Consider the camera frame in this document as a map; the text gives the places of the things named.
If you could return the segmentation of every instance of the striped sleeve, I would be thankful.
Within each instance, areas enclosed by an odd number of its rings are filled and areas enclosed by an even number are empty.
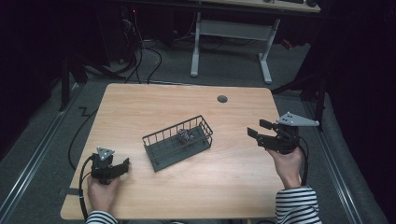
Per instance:
[[[321,223],[318,212],[317,194],[309,187],[283,189],[276,195],[277,223]]]
[[[117,220],[107,212],[93,211],[88,216],[87,224],[117,224]]]

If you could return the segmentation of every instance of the black and white striped sleeve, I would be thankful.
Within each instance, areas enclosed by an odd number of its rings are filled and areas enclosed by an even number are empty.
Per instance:
[[[321,223],[318,212],[317,194],[309,187],[283,189],[276,195],[277,223]]]
[[[117,220],[107,212],[93,211],[88,216],[87,224],[117,224]]]

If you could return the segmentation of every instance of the gray carpet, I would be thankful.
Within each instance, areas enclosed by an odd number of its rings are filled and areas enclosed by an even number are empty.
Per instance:
[[[142,64],[138,70],[141,81],[147,80],[150,72],[160,61],[160,57],[149,50],[150,45],[153,46],[153,43],[146,43],[147,49],[143,50]],[[190,42],[180,42],[180,45],[174,45],[172,48],[158,44],[153,49],[161,53],[162,63],[151,77],[151,83],[172,82],[210,86],[263,87],[272,90],[294,79],[309,50],[309,46],[287,50],[282,46],[274,45],[268,58],[274,83],[265,85],[256,56],[262,47],[261,42],[245,46],[223,44],[218,49],[210,49],[215,46],[216,44],[203,45],[205,49],[201,51],[200,74],[198,77],[192,78],[189,75],[192,50]],[[113,65],[111,69],[117,70],[119,67],[119,65]],[[86,119],[81,116],[82,110],[79,108],[87,107],[87,113],[94,111],[100,104],[106,85],[111,82],[116,81],[108,77],[90,76],[89,82],[79,89],[81,90],[80,94],[64,115],[58,131],[53,135],[48,153],[39,163],[40,165],[26,191],[17,200],[18,203],[7,223],[83,223],[82,221],[62,220],[60,217],[65,190],[69,187],[74,174],[74,170],[67,161],[67,150],[73,136]],[[134,75],[130,83],[137,82],[136,75]],[[5,201],[26,164],[34,155],[46,130],[59,115],[60,90],[58,84],[53,89],[52,97],[32,116],[29,126],[18,142],[1,161],[0,202]],[[297,91],[286,91],[275,95],[275,101],[280,115],[290,111],[312,119],[306,103],[300,101]],[[86,123],[72,146],[71,157],[74,164],[78,162],[93,121],[94,118]],[[337,167],[349,187],[350,195],[358,208],[360,221],[362,223],[387,223],[348,152],[332,113],[329,99],[326,99],[323,128],[322,134],[329,143]],[[334,184],[335,180],[332,177],[331,168],[327,165],[323,144],[320,142],[317,129],[304,127],[300,129],[300,133],[310,148],[308,183],[318,193],[321,220],[323,223],[353,223],[350,221],[350,215],[345,209],[343,199],[340,198],[339,189]]]

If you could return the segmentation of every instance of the person's left hand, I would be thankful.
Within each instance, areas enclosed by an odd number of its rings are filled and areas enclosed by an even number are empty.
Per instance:
[[[94,211],[110,212],[116,197],[120,178],[117,177],[108,185],[102,185],[98,179],[88,176],[88,197]]]

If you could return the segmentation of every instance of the wire basket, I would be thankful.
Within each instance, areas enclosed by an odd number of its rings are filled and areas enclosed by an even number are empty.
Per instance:
[[[144,136],[154,172],[183,161],[212,146],[212,130],[200,115]]]

